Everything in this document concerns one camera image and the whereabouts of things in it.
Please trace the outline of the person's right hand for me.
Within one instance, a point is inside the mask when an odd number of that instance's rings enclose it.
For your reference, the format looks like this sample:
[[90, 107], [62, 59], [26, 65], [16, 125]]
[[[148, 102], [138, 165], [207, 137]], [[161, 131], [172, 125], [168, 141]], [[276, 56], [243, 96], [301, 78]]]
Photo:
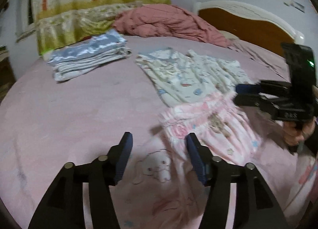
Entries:
[[315, 117], [304, 123], [301, 129], [296, 126], [294, 122], [283, 123], [283, 139], [288, 146], [297, 146], [313, 135], [316, 126]]

